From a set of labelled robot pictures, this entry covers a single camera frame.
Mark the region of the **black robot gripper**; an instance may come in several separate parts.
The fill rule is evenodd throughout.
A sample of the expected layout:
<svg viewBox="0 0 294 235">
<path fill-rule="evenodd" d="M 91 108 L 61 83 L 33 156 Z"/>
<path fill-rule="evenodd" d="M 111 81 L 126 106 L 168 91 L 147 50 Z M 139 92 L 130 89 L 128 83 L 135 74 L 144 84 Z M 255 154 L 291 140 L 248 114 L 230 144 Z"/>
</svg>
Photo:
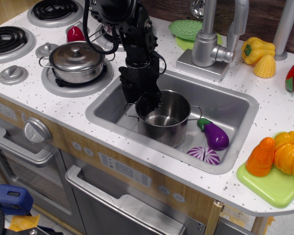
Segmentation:
<svg viewBox="0 0 294 235">
<path fill-rule="evenodd" d="M 127 103 L 137 102 L 140 118 L 162 107 L 161 92 L 157 86 L 160 76 L 158 57 L 152 57 L 149 64 L 141 67 L 120 67 L 119 72 L 125 99 Z"/>
</svg>

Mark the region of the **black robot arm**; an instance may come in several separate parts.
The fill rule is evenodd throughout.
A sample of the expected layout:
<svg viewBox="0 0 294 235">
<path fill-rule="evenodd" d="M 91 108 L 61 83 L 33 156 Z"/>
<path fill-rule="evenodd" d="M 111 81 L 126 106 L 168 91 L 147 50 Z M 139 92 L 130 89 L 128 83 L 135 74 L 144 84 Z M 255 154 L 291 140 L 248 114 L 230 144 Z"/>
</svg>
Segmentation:
<svg viewBox="0 0 294 235">
<path fill-rule="evenodd" d="M 139 103 L 142 115 L 162 106 L 157 79 L 162 60 L 155 48 L 157 37 L 152 21 L 139 0 L 87 0 L 84 3 L 83 32 L 87 32 L 88 16 L 111 27 L 113 48 L 103 54 L 113 54 L 122 44 L 125 66 L 120 67 L 120 80 L 127 103 Z"/>
</svg>

